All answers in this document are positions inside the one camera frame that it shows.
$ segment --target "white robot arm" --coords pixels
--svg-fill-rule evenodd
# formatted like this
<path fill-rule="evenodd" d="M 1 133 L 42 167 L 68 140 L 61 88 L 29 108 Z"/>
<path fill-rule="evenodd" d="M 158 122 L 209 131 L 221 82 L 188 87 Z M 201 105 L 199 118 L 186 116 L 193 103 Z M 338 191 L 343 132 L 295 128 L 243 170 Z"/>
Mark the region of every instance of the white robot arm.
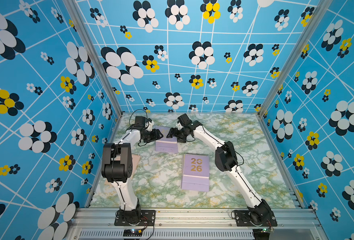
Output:
<path fill-rule="evenodd" d="M 222 172 L 225 171 L 233 183 L 238 186 L 250 210 L 251 222 L 255 225 L 266 223 L 273 213 L 266 201 L 261 198 L 242 172 L 237 169 L 237 156 L 232 142 L 225 142 L 215 137 L 200 122 L 192 122 L 186 114 L 178 117 L 177 128 L 172 128 L 167 137 L 176 136 L 178 142 L 185 143 L 189 134 L 200 139 L 215 151 L 217 168 Z"/>

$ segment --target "ventilation grille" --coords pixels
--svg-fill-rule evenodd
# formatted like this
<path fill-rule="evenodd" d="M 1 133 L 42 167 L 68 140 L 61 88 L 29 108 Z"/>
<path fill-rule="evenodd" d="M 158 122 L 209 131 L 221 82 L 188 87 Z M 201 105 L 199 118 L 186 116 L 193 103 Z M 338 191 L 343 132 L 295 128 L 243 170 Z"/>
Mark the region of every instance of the ventilation grille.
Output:
<path fill-rule="evenodd" d="M 152 229 L 148 228 L 142 235 L 143 239 L 150 237 Z M 155 229 L 152 239 L 254 239 L 253 230 L 249 229 Z M 81 231 L 79 240 L 82 239 L 123 239 L 123 230 L 84 228 Z"/>

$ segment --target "gold numbers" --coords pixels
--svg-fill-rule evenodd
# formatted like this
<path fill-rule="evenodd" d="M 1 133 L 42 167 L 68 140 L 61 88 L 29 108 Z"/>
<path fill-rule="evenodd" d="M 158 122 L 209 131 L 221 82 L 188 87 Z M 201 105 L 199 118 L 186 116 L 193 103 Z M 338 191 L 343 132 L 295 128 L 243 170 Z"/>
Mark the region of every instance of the gold numbers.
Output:
<path fill-rule="evenodd" d="M 192 164 L 199 164 L 199 165 L 197 167 L 195 165 L 192 165 L 191 171 L 196 171 L 196 169 L 198 172 L 202 171 L 202 166 L 200 165 L 200 164 L 202 164 L 201 159 L 197 159 L 197 161 L 196 161 L 195 158 L 192 158 Z"/>

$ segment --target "blue wallpaper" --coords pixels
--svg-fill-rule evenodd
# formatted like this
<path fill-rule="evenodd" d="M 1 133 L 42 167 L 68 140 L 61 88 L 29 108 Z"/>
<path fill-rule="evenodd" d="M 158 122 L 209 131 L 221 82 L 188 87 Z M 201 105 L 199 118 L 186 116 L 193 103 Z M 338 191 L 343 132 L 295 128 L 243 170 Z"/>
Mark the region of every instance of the blue wallpaper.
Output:
<path fill-rule="evenodd" d="M 123 111 L 255 112 L 318 0 L 76 3 Z"/>
<path fill-rule="evenodd" d="M 328 238 L 354 240 L 354 1 L 332 2 L 264 118 Z"/>
<path fill-rule="evenodd" d="M 0 1 L 0 239 L 62 239 L 116 114 L 58 0 Z"/>

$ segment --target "black bracket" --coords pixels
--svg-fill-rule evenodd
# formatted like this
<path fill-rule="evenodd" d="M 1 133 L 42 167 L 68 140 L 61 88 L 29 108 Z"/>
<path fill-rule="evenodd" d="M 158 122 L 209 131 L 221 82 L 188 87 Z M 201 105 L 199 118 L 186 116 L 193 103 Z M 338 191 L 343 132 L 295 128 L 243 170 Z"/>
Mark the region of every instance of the black bracket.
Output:
<path fill-rule="evenodd" d="M 249 210 L 234 210 L 235 216 L 233 217 L 236 220 L 237 227 L 255 227 L 256 225 L 250 222 L 250 211 Z M 272 227 L 277 227 L 276 217 L 273 212 L 270 213 L 270 224 Z M 263 223 L 261 227 L 270 227 L 268 220 L 266 223 Z"/>
<path fill-rule="evenodd" d="M 154 226 L 155 222 L 155 210 L 141 210 L 141 217 L 146 217 L 148 219 L 147 225 Z M 117 211 L 117 217 L 115 218 L 114 226 L 133 226 L 134 224 L 129 224 L 129 222 L 135 222 L 135 219 L 131 219 L 130 216 L 125 215 L 122 209 Z M 146 221 L 142 220 L 135 226 L 145 226 Z"/>

